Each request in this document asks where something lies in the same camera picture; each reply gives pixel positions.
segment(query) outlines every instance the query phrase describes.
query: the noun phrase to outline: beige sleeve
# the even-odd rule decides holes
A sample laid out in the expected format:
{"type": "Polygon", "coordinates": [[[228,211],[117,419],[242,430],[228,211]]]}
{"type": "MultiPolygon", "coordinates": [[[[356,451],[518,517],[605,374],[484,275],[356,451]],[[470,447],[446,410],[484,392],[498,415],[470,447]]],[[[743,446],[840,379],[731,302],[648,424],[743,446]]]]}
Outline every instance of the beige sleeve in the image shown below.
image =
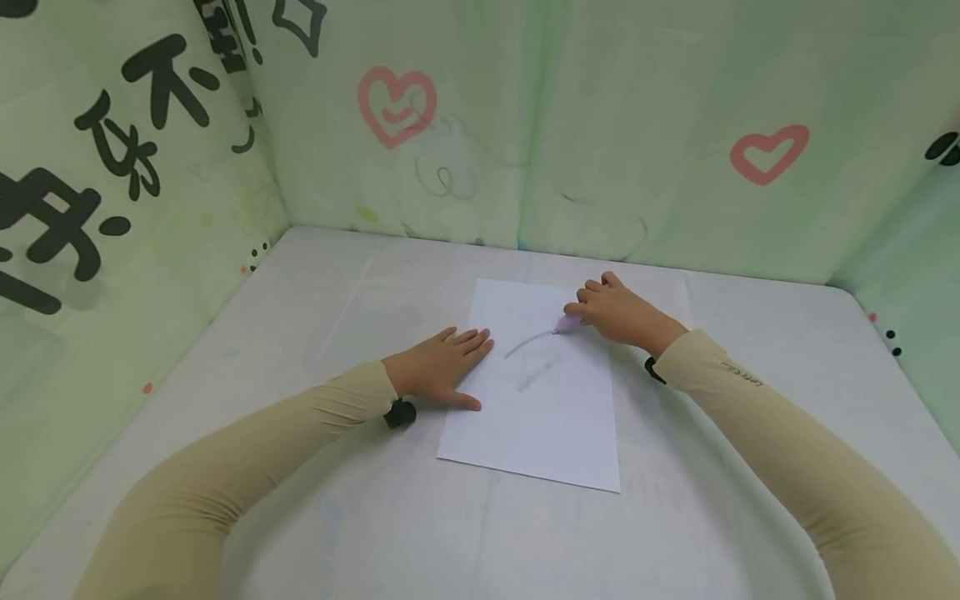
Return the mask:
{"type": "Polygon", "coordinates": [[[693,398],[800,522],[837,600],[960,598],[960,565],[910,500],[703,331],[674,342],[655,370],[693,398]]]}
{"type": "Polygon", "coordinates": [[[75,600],[214,600],[233,527],[324,444],[397,398],[380,362],[356,367],[197,440],[114,511],[75,600]]]}

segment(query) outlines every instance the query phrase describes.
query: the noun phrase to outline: pink heart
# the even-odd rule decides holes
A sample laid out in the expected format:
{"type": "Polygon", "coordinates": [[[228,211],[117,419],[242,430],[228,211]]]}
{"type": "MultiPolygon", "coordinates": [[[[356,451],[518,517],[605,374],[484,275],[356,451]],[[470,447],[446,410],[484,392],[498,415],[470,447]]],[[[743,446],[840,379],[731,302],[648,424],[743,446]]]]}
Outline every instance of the pink heart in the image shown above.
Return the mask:
{"type": "Polygon", "coordinates": [[[730,148],[730,163],[736,169],[736,172],[745,177],[747,181],[756,185],[766,185],[782,175],[793,164],[794,160],[800,157],[808,141],[810,141],[810,130],[806,128],[806,125],[788,125],[773,135],[750,133],[736,140],[736,143],[730,148]],[[756,165],[744,154],[748,148],[759,148],[768,153],[773,152],[786,140],[793,142],[790,149],[769,171],[757,169],[756,165]]]}
{"type": "MultiPolygon", "coordinates": [[[[364,74],[363,79],[360,80],[360,85],[357,86],[357,106],[360,107],[360,114],[363,115],[363,120],[367,122],[367,127],[370,128],[373,135],[376,135],[376,138],[380,140],[384,148],[392,150],[414,135],[425,130],[427,126],[430,125],[430,122],[433,121],[433,115],[437,112],[437,88],[425,73],[407,71],[400,76],[400,79],[397,79],[394,72],[389,68],[385,66],[375,66],[371,67],[371,69],[364,74]],[[392,102],[402,100],[403,94],[408,88],[415,85],[422,87],[426,93],[426,106],[420,118],[396,134],[389,135],[383,125],[376,119],[376,115],[373,114],[373,109],[370,106],[370,88],[376,82],[383,82],[387,86],[392,102]]],[[[383,116],[384,121],[391,125],[396,125],[409,118],[410,115],[413,114],[413,108],[406,107],[398,112],[384,108],[380,111],[380,114],[383,116]]]]}

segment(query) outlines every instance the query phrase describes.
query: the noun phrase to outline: purple crayon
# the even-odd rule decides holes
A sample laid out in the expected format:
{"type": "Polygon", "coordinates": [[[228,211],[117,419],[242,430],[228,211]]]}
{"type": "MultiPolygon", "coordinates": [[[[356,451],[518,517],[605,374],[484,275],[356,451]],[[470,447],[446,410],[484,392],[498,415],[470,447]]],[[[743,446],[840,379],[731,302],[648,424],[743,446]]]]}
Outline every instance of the purple crayon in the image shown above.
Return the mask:
{"type": "Polygon", "coordinates": [[[569,333],[580,326],[581,317],[577,315],[563,315],[557,321],[557,326],[553,328],[553,333],[569,333]]]}

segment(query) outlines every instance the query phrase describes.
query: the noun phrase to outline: table surface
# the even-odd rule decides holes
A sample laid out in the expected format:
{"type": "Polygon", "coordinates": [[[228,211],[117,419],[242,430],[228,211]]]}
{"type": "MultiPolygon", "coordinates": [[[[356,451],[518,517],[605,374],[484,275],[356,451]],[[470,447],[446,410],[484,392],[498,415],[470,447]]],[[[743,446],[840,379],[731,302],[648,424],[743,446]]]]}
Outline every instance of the table surface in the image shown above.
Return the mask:
{"type": "MultiPolygon", "coordinates": [[[[477,278],[575,289],[613,269],[890,477],[960,555],[960,459],[856,301],[822,286],[293,228],[19,559],[3,600],[66,598],[110,512],[176,449],[466,321],[477,278]]],[[[803,531],[639,350],[612,348],[623,492],[436,458],[444,413],[370,422],[246,516],[239,598],[831,597],[803,531]]]]}

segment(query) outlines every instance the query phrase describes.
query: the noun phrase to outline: sheet of paper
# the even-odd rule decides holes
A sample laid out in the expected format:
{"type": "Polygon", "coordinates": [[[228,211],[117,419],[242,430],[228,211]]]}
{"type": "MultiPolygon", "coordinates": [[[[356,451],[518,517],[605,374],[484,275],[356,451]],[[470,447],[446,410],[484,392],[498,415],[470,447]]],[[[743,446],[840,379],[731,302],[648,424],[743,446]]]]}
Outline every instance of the sheet of paper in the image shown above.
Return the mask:
{"type": "Polygon", "coordinates": [[[607,343],[592,327],[553,335],[572,290],[478,279],[469,326],[495,340],[449,411],[439,458],[620,492],[607,343]]]}

